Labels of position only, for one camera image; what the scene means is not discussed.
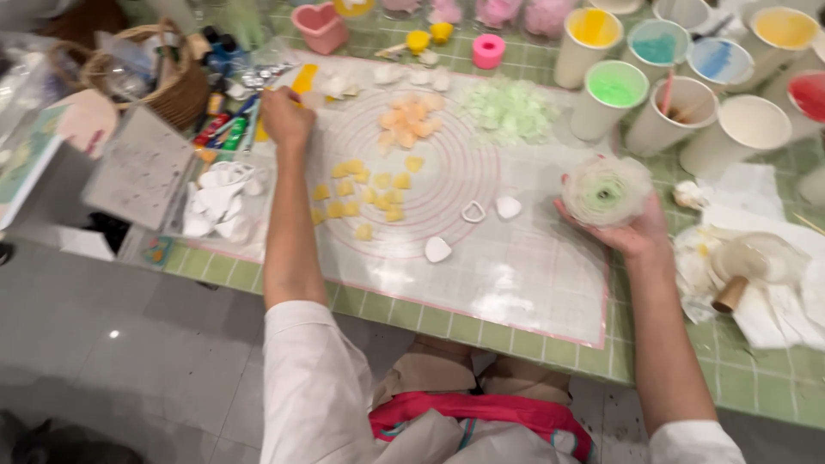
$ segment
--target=white shirt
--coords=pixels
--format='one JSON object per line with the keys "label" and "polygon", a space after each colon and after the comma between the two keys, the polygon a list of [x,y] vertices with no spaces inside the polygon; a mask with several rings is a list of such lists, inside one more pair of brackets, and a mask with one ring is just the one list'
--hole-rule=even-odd
{"label": "white shirt", "polygon": [[[391,443],[375,440],[367,419],[372,375],[364,353],[318,303],[287,301],[266,313],[262,464],[574,464],[520,424],[476,421],[460,448],[464,421],[435,410],[407,424]],[[650,439],[652,464],[744,464],[714,421],[662,426]]]}

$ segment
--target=table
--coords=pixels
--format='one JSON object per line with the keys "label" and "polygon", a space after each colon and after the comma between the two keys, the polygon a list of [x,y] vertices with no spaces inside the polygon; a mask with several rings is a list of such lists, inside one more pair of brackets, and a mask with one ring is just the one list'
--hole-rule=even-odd
{"label": "table", "polygon": [[[306,50],[289,19],[292,8],[285,3],[274,7],[271,19],[276,31],[298,50]],[[634,24],[653,17],[647,3],[635,14],[620,17],[628,31]],[[373,58],[377,50],[405,41],[408,31],[422,28],[422,22],[390,21],[378,17],[350,21],[350,40],[336,54]],[[516,32],[505,37],[507,51],[503,64],[495,70],[476,69],[470,61],[472,40],[477,34],[471,25],[454,32],[446,45],[432,49],[441,55],[439,64],[459,73],[493,76],[502,73],[546,86],[555,86],[553,66],[556,47],[528,44]],[[611,52],[618,59],[624,43]],[[405,57],[402,63],[411,62]],[[634,114],[622,121],[626,129]],[[653,179],[665,208],[669,233],[675,236],[697,222],[698,213],[677,206],[670,194],[676,182],[692,179],[681,169],[676,154],[680,146],[648,159],[641,159]],[[620,155],[629,153],[621,149]],[[802,140],[773,153],[756,156],[753,163],[771,163],[777,168],[776,181],[790,222],[798,223],[798,212],[825,228],[825,210],[804,203],[795,191],[801,173],[825,161],[822,141]],[[198,281],[262,293],[261,265],[176,245],[164,272]],[[333,282],[326,282],[332,310],[443,339],[474,345],[539,363],[550,369],[632,386],[634,381],[633,315],[629,305],[629,283],[621,256],[610,259],[610,299],[607,308],[606,342],[603,350],[511,329],[499,324],[457,315],[435,308],[395,300]],[[791,423],[825,428],[825,353],[808,348],[752,351],[742,333],[728,316],[704,324],[687,324],[702,372],[715,403],[723,408],[766,416]]]}

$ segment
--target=basket handle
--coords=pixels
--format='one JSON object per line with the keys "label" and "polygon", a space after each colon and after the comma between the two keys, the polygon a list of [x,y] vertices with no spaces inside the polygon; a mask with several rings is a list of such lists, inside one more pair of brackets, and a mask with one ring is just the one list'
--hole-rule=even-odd
{"label": "basket handle", "polygon": [[70,76],[66,72],[66,70],[63,69],[62,66],[60,66],[59,53],[61,51],[67,52],[67,54],[69,54],[69,56],[71,56],[71,53],[73,53],[73,52],[77,53],[77,54],[82,56],[84,62],[88,61],[92,57],[94,52],[92,52],[90,49],[86,48],[85,46],[80,45],[77,42],[72,42],[70,40],[58,40],[58,41],[54,42],[49,47],[49,50],[46,52],[46,58],[49,60],[49,65],[51,66],[52,71],[54,71],[55,74],[57,74],[61,79],[63,79],[64,82],[66,82],[70,86],[73,86],[73,87],[79,88],[79,89],[86,88],[85,85],[83,85],[76,78]]}
{"label": "basket handle", "polygon": [[[160,46],[163,47],[163,56],[171,58],[172,51],[169,49],[169,45],[167,45],[166,43],[167,28],[170,30],[170,32],[173,32],[177,35],[178,40],[181,44],[181,46],[179,47],[180,49],[183,49],[183,47],[187,46],[187,42],[186,36],[183,35],[181,29],[177,26],[175,21],[172,20],[172,18],[161,17],[160,21],[158,21],[158,34],[160,35]],[[182,55],[183,54],[180,54],[180,56],[178,57],[178,61],[175,61],[174,59],[172,60],[172,62],[175,64],[175,74],[179,74],[181,72],[180,58],[182,58]]]}

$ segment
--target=glass jar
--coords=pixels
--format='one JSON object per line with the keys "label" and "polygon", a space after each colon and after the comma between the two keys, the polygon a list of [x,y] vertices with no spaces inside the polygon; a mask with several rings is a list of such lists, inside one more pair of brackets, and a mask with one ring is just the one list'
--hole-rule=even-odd
{"label": "glass jar", "polygon": [[475,29],[503,35],[516,26],[521,0],[475,0]]}
{"label": "glass jar", "polygon": [[564,18],[573,10],[575,0],[527,0],[521,34],[530,43],[548,45],[564,35]]}
{"label": "glass jar", "polygon": [[424,22],[428,26],[439,22],[449,22],[453,30],[461,29],[461,23],[467,14],[465,0],[430,0],[424,10]]}
{"label": "glass jar", "polygon": [[381,9],[384,17],[393,21],[406,21],[411,19],[418,8],[421,0],[381,0]]}

